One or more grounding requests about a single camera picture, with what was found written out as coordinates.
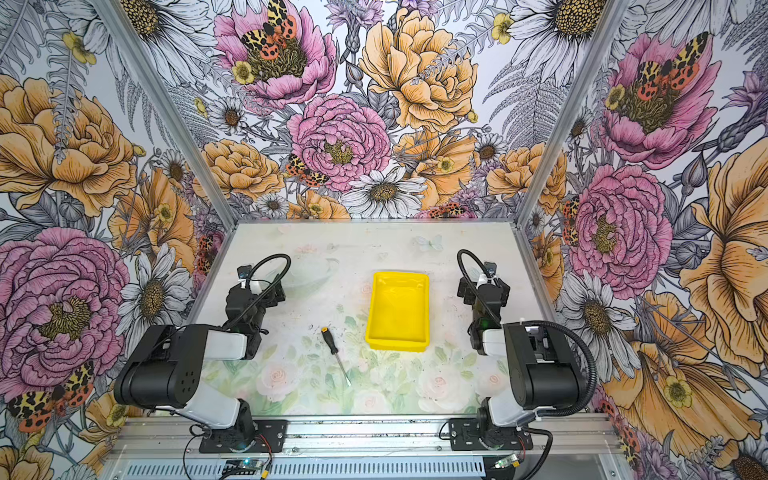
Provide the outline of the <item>black handled screwdriver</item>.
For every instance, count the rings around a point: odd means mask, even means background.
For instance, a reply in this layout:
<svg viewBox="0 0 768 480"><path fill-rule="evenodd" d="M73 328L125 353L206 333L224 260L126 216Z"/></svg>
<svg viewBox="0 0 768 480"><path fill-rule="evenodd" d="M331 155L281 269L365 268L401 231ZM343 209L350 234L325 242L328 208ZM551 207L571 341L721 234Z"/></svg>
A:
<svg viewBox="0 0 768 480"><path fill-rule="evenodd" d="M350 380L350 378L348 376L348 373L347 373L346 369L344 368L344 365L343 365L343 363L341 361L341 358L339 356L339 349L338 349L338 347L337 347L337 345L335 343L335 339L334 339L333 334L331 333L330 329L328 327L323 327L321 329L321 336L322 336L326 346L328 347L328 349L330 351L330 354L336 360L336 362L337 362L337 364L339 366L339 369L340 369L340 371L342 373L342 376L343 376L346 384L349 387L351 387L352 386L351 380Z"/></svg>

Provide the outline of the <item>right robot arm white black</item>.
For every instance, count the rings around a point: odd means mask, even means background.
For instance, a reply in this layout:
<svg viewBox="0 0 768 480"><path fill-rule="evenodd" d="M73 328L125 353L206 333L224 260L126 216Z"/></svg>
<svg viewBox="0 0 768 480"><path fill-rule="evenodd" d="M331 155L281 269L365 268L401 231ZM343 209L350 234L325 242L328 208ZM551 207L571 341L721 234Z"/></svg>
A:
<svg viewBox="0 0 768 480"><path fill-rule="evenodd" d="M591 398L590 381L570 347L570 330L547 321L497 319L509 291L499 279L459 280L457 296L472 307L470 345L501 362L508 385L481 399L474 420L449 421L454 451L528 450L533 440L527 428L542 413L579 410Z"/></svg>

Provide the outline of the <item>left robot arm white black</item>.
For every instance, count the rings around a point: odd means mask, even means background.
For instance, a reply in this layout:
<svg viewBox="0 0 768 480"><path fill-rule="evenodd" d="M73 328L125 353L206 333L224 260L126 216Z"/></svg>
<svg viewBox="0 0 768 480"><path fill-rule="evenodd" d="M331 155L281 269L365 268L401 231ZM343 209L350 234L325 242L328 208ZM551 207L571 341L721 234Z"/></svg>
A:
<svg viewBox="0 0 768 480"><path fill-rule="evenodd" d="M205 428L213 445L245 450L259 438L247 401L226 396L202 380L207 361L250 361L265 330L266 310L285 300L280 278L261 280L256 293L246 280L226 298L221 326L152 326L146 330L115 381L118 403L174 412Z"/></svg>

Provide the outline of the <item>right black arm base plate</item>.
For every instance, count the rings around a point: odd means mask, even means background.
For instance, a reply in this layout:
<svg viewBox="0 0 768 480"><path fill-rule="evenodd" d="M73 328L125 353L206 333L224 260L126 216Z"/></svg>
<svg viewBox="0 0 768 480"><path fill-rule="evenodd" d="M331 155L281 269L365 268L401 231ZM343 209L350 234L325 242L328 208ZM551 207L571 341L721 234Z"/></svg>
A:
<svg viewBox="0 0 768 480"><path fill-rule="evenodd" d="M447 435L453 451L520 451L533 448L529 433L497 427L477 418L450 418Z"/></svg>

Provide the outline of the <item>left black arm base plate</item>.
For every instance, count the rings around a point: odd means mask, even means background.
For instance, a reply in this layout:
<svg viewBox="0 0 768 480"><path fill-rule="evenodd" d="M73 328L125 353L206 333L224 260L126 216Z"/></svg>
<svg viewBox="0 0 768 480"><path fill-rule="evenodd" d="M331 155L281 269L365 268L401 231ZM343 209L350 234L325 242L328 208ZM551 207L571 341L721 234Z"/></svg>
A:
<svg viewBox="0 0 768 480"><path fill-rule="evenodd" d="M200 442L203 454L225 453L280 453L287 437L287 420L255 419L252 427L245 432L231 427L213 430L208 438Z"/></svg>

